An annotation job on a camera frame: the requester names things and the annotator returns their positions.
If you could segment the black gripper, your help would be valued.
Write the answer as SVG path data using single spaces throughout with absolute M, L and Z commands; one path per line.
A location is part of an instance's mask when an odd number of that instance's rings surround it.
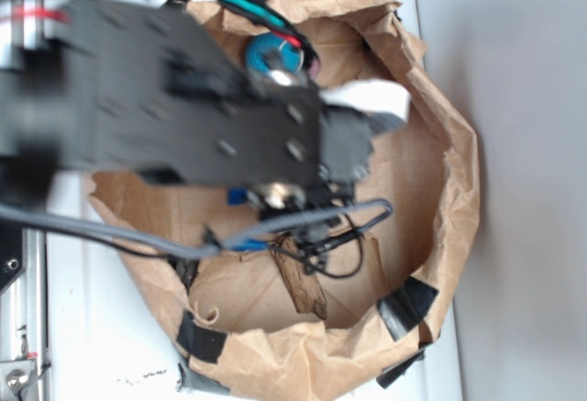
M 330 105 L 321 118 L 319 175 L 333 184 L 354 184 L 369 172 L 372 140 L 404 127 L 409 121 L 410 103 L 383 110 Z

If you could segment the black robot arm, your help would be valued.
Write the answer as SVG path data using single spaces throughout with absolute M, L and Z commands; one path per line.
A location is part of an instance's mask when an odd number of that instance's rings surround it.
M 273 208 L 351 196 L 374 138 L 410 95 L 382 79 L 323 89 L 232 61 L 177 9 L 71 0 L 38 49 L 1 71 L 1 192 L 37 203 L 58 171 L 130 171 L 149 184 L 238 188 Z

